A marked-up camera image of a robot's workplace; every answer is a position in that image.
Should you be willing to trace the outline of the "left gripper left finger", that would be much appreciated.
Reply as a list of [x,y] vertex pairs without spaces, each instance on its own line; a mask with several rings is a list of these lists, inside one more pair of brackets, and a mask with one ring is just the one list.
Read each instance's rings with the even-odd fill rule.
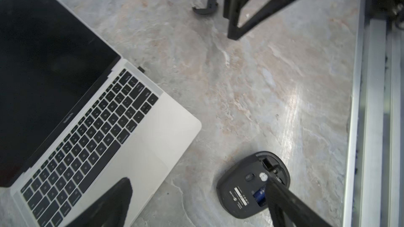
[[125,224],[133,190],[128,178],[123,178],[105,192],[69,227],[122,227]]

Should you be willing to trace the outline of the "black wireless mouse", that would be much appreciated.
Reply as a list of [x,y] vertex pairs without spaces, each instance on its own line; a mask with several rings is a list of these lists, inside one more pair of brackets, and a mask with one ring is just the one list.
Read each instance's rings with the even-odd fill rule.
[[237,219],[246,219],[266,208],[265,189],[269,178],[287,188],[290,174],[282,160],[272,152],[254,153],[227,170],[216,191],[221,206]]

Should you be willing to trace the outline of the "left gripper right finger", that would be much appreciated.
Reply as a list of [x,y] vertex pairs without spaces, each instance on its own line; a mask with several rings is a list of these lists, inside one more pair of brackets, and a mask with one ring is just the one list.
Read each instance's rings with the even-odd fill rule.
[[275,227],[330,226],[275,178],[268,179],[265,198]]

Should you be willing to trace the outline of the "small usb mouse receiver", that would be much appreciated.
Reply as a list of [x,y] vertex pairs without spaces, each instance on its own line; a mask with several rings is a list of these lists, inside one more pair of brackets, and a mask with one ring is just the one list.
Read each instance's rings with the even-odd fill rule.
[[145,73],[145,70],[141,67],[141,66],[138,66],[138,68],[137,68],[139,71],[141,71],[143,74]]

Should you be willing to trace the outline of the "silver laptop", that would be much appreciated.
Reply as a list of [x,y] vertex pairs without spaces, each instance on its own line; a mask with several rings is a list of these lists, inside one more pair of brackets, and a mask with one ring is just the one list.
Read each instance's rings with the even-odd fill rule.
[[123,178],[129,227],[201,122],[59,0],[1,0],[1,187],[67,227]]

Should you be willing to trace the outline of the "black mouse battery cover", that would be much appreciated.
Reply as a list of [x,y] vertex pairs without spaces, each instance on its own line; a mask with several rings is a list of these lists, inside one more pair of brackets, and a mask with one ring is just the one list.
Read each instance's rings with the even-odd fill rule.
[[197,8],[193,6],[192,10],[197,15],[212,15],[218,10],[218,2],[217,0],[207,0],[207,5],[205,8]]

